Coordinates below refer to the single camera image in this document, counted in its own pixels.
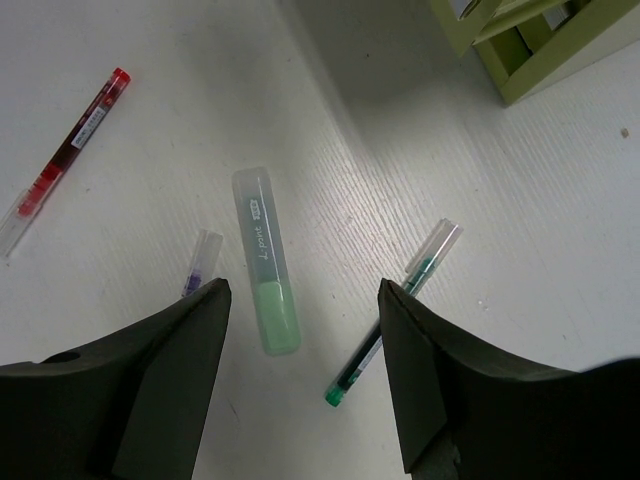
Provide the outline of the green highlighter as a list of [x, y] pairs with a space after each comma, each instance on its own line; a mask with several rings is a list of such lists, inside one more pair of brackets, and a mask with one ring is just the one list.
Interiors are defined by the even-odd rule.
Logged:
[[232, 187], [264, 351], [291, 354], [301, 333], [269, 174], [264, 167], [237, 171]]

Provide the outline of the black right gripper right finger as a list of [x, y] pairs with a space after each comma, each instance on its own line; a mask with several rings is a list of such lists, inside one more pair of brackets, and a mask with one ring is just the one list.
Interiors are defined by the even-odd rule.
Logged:
[[573, 372], [498, 348], [383, 280], [383, 341], [415, 479], [635, 479], [639, 362]]

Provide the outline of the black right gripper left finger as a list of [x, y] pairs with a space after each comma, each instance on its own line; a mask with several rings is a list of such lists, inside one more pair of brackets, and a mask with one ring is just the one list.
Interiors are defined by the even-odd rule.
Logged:
[[226, 337], [229, 284], [46, 360], [1, 369], [5, 479], [189, 479]]

